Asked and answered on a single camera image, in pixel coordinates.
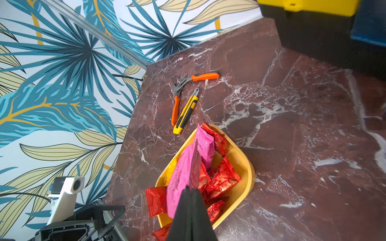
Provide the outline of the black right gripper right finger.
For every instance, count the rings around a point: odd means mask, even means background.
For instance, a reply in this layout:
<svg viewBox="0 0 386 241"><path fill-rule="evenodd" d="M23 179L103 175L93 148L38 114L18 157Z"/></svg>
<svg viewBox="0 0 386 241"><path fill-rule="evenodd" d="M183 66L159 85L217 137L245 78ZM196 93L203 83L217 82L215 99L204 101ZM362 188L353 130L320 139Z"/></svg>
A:
<svg viewBox="0 0 386 241"><path fill-rule="evenodd" d="M192 190L192 241L217 241L207 213L207 208L198 189Z"/></svg>

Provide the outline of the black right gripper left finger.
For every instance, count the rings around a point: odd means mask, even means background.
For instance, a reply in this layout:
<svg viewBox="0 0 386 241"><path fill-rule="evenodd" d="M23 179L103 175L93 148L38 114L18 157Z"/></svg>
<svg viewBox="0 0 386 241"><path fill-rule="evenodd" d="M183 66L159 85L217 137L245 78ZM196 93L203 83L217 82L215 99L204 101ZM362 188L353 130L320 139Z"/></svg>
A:
<svg viewBox="0 0 386 241"><path fill-rule="evenodd" d="M192 191L187 186L181 193L179 204L169 229L167 241L192 240Z"/></svg>

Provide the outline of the long pink tea bag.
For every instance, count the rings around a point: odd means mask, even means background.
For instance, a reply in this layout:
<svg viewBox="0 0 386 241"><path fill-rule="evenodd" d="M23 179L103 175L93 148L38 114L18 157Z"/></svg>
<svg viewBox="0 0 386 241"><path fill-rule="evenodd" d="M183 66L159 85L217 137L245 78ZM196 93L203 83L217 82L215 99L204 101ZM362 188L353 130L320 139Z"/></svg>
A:
<svg viewBox="0 0 386 241"><path fill-rule="evenodd" d="M188 186L198 188L202 158L198 151L198 141L187 146L182 152L167 187L167 214L173 219L182 191Z"/></svg>

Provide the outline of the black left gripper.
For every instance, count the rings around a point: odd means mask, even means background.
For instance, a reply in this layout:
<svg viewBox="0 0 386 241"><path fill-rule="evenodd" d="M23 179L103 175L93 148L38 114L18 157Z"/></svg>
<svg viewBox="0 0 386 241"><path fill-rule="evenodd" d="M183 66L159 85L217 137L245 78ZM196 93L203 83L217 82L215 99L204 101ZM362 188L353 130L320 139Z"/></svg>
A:
<svg viewBox="0 0 386 241"><path fill-rule="evenodd" d="M123 205L91 204L64 221L36 232L32 241L122 241L116 223L125 213Z"/></svg>

